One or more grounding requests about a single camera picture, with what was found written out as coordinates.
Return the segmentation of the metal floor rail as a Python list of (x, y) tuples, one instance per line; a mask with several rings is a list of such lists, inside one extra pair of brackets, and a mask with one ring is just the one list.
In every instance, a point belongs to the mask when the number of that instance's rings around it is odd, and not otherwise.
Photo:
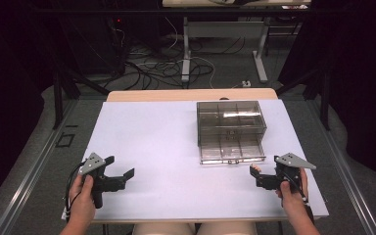
[(58, 235), (65, 226), (66, 184), (85, 141), (77, 117), (80, 105), (67, 102), (56, 129), (44, 112), (0, 189), (0, 235)]
[(324, 124), (321, 122), (320, 111), (317, 103), (312, 100), (309, 100), (306, 103), (311, 114), (316, 119), (317, 126), (320, 128), (322, 135), (326, 139), (327, 145), (332, 152), (332, 163), (334, 164), (335, 169), (338, 171), (341, 181), (366, 235), (376, 235), (376, 220), (353, 178), (352, 170), (348, 165), (348, 162), (345, 160), (343, 152), (340, 150), (331, 131), (327, 130)]

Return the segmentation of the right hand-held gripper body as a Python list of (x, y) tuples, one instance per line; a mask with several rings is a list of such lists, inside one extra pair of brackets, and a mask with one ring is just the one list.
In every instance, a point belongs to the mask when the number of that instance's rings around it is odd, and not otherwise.
[(300, 168), (316, 169), (314, 164), (298, 157), (293, 153), (288, 153), (280, 157), (280, 163), (276, 164), (275, 174), (260, 174), (255, 178), (257, 187), (266, 190), (279, 190), (283, 181), (289, 181), (293, 193), (301, 190)]

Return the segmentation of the black metal stand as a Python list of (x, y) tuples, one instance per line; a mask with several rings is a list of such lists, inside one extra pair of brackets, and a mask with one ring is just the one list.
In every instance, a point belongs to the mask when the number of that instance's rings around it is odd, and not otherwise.
[(296, 87), (299, 84), (307, 82), (304, 90), (304, 98), (306, 100), (314, 100), (316, 95), (321, 97), (319, 108), (319, 120), (326, 130), (330, 130), (329, 126), (329, 98), (330, 98), (330, 70), (326, 65), (318, 65), (314, 69), (309, 70), (304, 75), (294, 79), (286, 85), (282, 85), (275, 90), (277, 95), (282, 95), (286, 91)]
[(102, 95), (109, 95), (110, 91), (95, 82), (87, 79), (82, 74), (68, 68), (64, 64), (57, 64), (53, 70), (53, 88), (54, 88), (54, 108), (55, 123), (53, 128), (57, 129), (64, 119), (63, 94), (66, 93), (70, 99), (77, 100), (81, 93), (76, 86), (82, 83), (87, 87), (99, 92)]

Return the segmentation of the black computer tower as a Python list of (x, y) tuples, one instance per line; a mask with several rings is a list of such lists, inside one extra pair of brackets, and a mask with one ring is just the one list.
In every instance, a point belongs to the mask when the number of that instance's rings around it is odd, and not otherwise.
[(124, 73), (123, 54), (105, 19), (70, 17), (60, 19), (60, 23), (81, 73)]

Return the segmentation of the person's left hand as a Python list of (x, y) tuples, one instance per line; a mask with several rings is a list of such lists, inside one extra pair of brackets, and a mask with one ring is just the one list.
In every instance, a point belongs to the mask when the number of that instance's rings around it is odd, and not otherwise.
[(70, 221), (69, 225), (86, 230), (95, 215), (95, 206), (91, 195), (93, 177), (78, 175), (70, 189)]

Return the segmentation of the person's right hand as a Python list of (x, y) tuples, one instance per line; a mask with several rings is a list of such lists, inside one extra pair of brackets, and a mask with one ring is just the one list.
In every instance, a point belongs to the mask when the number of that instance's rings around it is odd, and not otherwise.
[[(301, 174), (301, 190), (304, 194), (304, 197), (308, 198), (307, 190), (307, 176), (306, 171), (303, 168), (300, 168)], [(276, 194), (279, 198), (282, 199), (282, 208), (287, 214), (292, 214), (296, 212), (297, 214), (305, 213), (305, 203), (304, 197), (300, 192), (293, 193), (291, 191), (290, 182), (283, 181), (280, 184), (280, 189), (276, 191)]]

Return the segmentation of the clear grey drawer cabinet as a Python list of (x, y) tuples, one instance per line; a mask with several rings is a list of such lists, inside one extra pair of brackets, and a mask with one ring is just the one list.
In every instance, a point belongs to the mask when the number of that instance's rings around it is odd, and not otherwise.
[(258, 101), (197, 103), (198, 145), (246, 143), (259, 145), (267, 125)]

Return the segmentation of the white-framed desk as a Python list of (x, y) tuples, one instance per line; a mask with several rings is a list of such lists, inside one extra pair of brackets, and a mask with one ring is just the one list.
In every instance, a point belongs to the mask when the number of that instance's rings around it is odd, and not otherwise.
[[(163, 0), (163, 6), (171, 10), (280, 10), (289, 13), (293, 10), (305, 10), (311, 0)], [(184, 57), (181, 81), (187, 82), (191, 72), (192, 38), (256, 38), (258, 47), (253, 52), (258, 78), (261, 83), (267, 82), (262, 54), (269, 32), (272, 17), (259, 17), (257, 20), (246, 20), (245, 17), (233, 17), (232, 21), (205, 20), (192, 21), (183, 18)]]

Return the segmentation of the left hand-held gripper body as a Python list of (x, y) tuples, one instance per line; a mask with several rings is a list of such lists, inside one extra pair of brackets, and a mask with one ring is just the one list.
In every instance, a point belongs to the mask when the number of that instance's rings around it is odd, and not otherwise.
[(105, 174), (106, 167), (105, 159), (96, 153), (91, 153), (79, 170), (81, 175), (93, 177), (91, 195), (96, 209), (100, 209), (103, 206), (103, 194), (105, 192), (116, 192), (125, 189), (126, 180), (122, 176), (107, 176)]

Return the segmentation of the clear grey drawer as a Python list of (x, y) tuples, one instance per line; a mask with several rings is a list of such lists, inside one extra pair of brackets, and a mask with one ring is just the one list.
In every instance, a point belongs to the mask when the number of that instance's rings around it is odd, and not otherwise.
[(204, 136), (199, 140), (198, 145), (202, 165), (237, 165), (263, 162), (266, 158), (259, 135)]

